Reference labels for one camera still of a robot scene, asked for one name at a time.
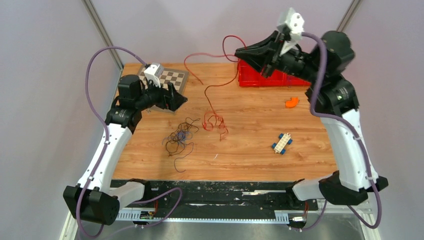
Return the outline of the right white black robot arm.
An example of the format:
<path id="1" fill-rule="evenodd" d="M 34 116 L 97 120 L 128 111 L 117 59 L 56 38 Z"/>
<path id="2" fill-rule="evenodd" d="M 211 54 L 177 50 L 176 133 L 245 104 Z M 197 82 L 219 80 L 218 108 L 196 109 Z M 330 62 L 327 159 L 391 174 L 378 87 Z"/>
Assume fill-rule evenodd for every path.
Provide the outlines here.
<path id="1" fill-rule="evenodd" d="M 389 182 L 371 164 L 362 137 L 359 100 L 342 74 L 355 52 L 344 32 L 330 30 L 321 37 L 304 32 L 302 36 L 316 41 L 309 53 L 295 48 L 279 54 L 283 37 L 274 31 L 258 43 L 236 49 L 235 56 L 265 78 L 279 71 L 309 82 L 305 94 L 310 113 L 320 118 L 328 134 L 336 171 L 295 181 L 286 189 L 286 204 L 298 209 L 307 200 L 324 199 L 333 205 L 357 206 L 369 193 L 387 188 Z"/>

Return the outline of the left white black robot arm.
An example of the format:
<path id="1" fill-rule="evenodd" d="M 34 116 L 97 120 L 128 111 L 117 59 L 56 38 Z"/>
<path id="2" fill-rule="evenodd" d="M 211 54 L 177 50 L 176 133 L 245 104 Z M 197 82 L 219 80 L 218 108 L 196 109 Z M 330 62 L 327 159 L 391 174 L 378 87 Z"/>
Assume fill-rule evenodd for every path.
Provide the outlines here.
<path id="1" fill-rule="evenodd" d="M 87 170 L 75 186 L 66 186 L 63 192 L 70 213 L 78 221 L 109 226 L 115 222 L 122 208 L 134 202 L 140 207 L 152 203 L 153 193 L 146 189 L 148 184 L 145 180 L 131 179 L 111 190 L 113 173 L 142 119 L 142 111 L 156 106 L 175 112 L 188 101 L 173 83 L 163 87 L 148 80 L 144 85 L 134 74 L 121 77 L 117 88 L 118 96 L 106 118 L 100 120 L 103 134 Z"/>

